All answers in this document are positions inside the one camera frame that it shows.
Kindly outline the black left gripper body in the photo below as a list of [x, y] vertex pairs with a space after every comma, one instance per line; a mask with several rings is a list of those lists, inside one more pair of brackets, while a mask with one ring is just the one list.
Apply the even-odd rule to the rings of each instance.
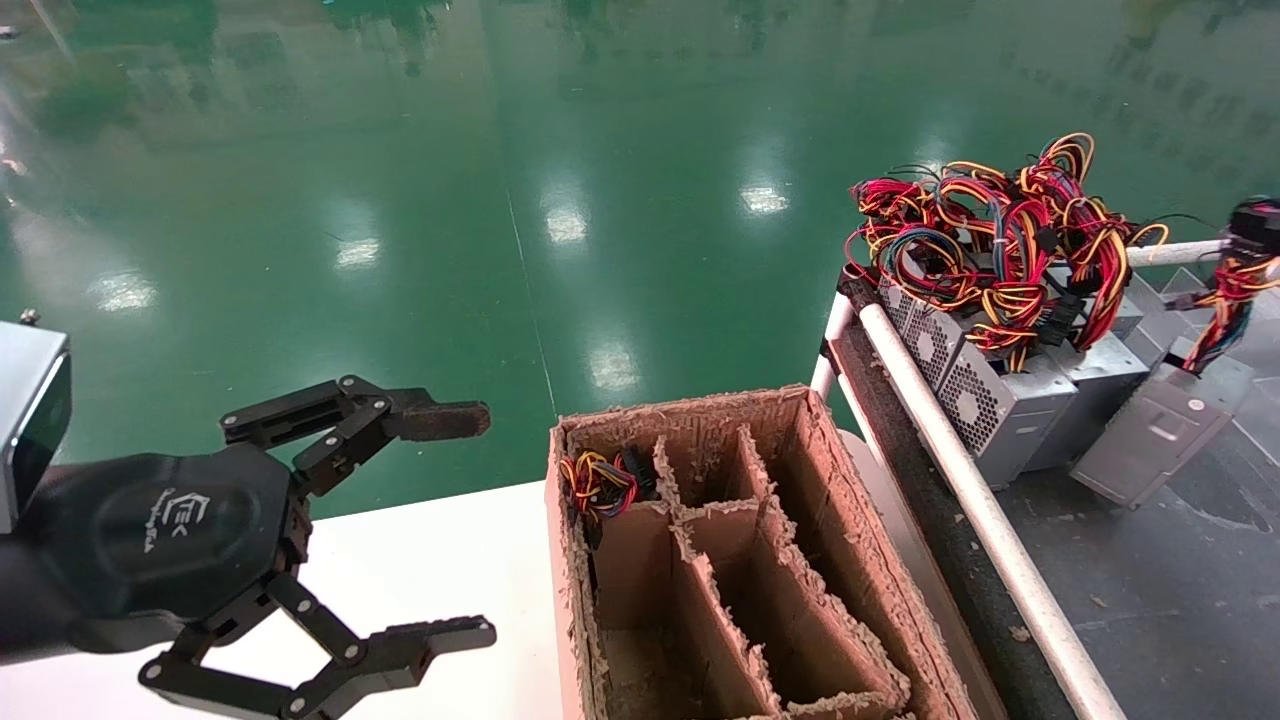
[[239, 635], [310, 532], [291, 469], [252, 445], [51, 468], [29, 502], [29, 652], [128, 653], [187, 626]]

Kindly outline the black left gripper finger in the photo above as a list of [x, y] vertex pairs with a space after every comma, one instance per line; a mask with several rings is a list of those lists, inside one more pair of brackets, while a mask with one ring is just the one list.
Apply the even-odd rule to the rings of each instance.
[[[206, 653], [250, 629], [250, 616], [279, 609], [329, 660], [297, 687], [204, 666]], [[288, 573], [270, 573], [212, 619], [187, 625], [173, 646], [146, 664], [142, 687], [165, 701], [233, 719], [340, 719], [370, 694], [422, 683], [444, 653], [494, 646], [497, 629], [484, 616], [388, 626], [357, 637]]]
[[422, 387], [388, 389], [343, 375], [237, 409], [221, 432], [227, 445], [262, 450], [312, 438], [292, 460], [292, 483], [298, 495], [323, 497], [396, 439], [466, 439], [490, 424], [483, 401], [440, 402]]

